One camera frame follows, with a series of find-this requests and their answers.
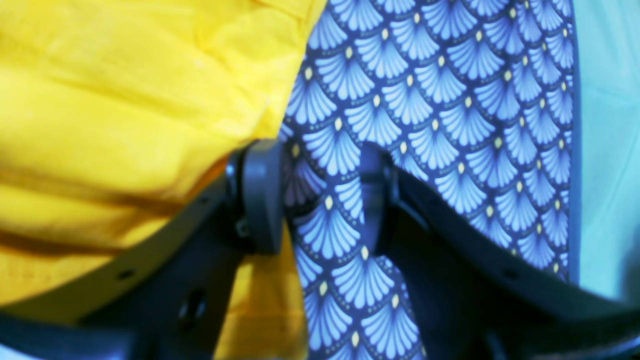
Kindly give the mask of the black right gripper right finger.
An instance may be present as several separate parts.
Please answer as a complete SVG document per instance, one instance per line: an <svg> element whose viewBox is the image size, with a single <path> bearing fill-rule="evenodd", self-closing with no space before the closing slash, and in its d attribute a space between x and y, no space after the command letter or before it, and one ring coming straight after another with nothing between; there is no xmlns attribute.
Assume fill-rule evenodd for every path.
<svg viewBox="0 0 640 360"><path fill-rule="evenodd" d="M364 239L400 270L430 360L630 360L639 310L484 237L376 143L359 164Z"/></svg>

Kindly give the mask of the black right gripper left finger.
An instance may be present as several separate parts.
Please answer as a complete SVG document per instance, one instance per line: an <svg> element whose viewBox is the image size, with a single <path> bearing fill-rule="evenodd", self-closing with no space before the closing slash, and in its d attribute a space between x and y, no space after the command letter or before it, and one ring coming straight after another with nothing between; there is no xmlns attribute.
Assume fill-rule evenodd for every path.
<svg viewBox="0 0 640 360"><path fill-rule="evenodd" d="M1 308L3 360L210 360L247 255L282 248L282 143L256 140L162 229Z"/></svg>

